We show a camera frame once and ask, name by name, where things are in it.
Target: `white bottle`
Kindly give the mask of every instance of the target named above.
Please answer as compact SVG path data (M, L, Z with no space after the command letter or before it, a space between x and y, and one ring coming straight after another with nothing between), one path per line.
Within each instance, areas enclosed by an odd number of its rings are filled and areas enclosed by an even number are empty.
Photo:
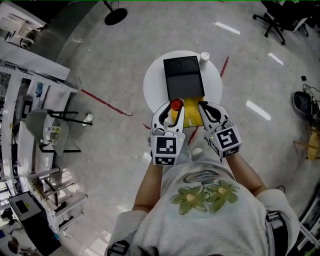
M57 141L54 139L40 139L40 142L46 145L56 145Z
M61 131L61 127L60 126L51 126L51 127L47 127L46 130L51 132L51 133L58 134Z
M199 68L200 68L201 70L206 66L209 58L210 58L210 54L209 54L209 53L207 53L207 52L205 52L205 51L204 51L204 52L201 52L200 60L199 60Z
M90 113L86 113L86 118L83 120L83 122L90 123L94 119L94 115Z

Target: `person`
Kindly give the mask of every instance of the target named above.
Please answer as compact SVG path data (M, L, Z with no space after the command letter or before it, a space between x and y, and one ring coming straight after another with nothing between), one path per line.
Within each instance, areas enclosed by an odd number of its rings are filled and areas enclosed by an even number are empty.
M18 239L14 236L8 241L8 248L13 254L19 254L22 256L40 256L31 247L23 246L18 242Z
M211 148L195 148L189 161L186 145L175 166L151 160L132 210L117 217L104 255L268 256L273 249L266 218L273 211L286 224L287 254L300 224L285 194L268 189L239 153L226 161L229 168Z

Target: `strap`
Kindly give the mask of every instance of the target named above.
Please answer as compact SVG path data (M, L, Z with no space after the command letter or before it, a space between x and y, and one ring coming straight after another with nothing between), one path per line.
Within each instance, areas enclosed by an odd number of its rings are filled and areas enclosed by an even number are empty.
M271 249L269 255L275 256L285 256L288 250L288 228L286 221L277 211L268 212L266 214L266 226L267 226L267 234L269 239L269 249ZM273 237L270 237L269 229L272 229ZM272 253L272 248L270 248L270 244L274 243L274 254Z
M108 249L107 256L124 256L129 248L129 243L125 240L115 242L111 248Z

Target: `gray floor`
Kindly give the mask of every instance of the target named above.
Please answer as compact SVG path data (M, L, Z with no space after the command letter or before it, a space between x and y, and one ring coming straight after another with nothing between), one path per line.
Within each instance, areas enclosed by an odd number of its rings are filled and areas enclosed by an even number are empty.
M83 92L71 99L69 109L80 111L79 119L90 111L94 120L91 127L72 126L71 137L82 153L56 159L88 195L84 217L66 230L66 236L61 234L61 242L75 255L103 255L117 215L131 209L150 160L149 131L143 124L150 125L152 112L144 99L144 75L157 57L176 50L209 52L219 71L229 57L220 104L238 126L241 154L269 188L285 186L288 201L300 216L319 181L320 162L305 160L305 151L293 145L293 140L308 137L305 122L292 110L291 93L302 89L301 76L320 89L316 30L308 28L309 37L302 31L285 31L285 46L272 32L265 38L267 25L252 19L265 11L259 1L134 1L121 2L120 7L128 10L126 19L106 26L109 11L98 2L57 58L71 69L69 82L133 113L119 114ZM248 108L248 100L271 120ZM202 138L200 128L192 145L202 143Z
M34 44L28 50L53 62L56 61L74 29L95 4L94 1L82 1L77 4L76 1L69 2L48 27L37 33Z

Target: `wooden chair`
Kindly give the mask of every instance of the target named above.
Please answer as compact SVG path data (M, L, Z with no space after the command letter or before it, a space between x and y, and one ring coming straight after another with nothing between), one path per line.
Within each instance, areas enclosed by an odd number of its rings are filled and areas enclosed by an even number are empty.
M296 140L294 140L293 143L296 145L301 145L307 149L306 159L320 159L320 156L317 156L318 152L320 151L320 132L309 126L307 126L306 128L311 131L311 136L309 138L308 144Z

